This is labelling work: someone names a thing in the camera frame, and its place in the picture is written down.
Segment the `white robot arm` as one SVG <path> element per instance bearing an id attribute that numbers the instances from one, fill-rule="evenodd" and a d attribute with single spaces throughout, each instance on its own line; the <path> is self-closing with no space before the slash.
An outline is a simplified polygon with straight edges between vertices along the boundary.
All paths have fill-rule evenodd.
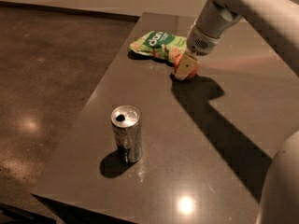
<path id="1" fill-rule="evenodd" d="M 225 31 L 245 19 L 299 76 L 299 6 L 290 0 L 207 0 L 187 36 L 175 78 L 184 80 L 198 67 Z M 299 224 L 299 132 L 280 146 L 263 185 L 256 224 Z"/>

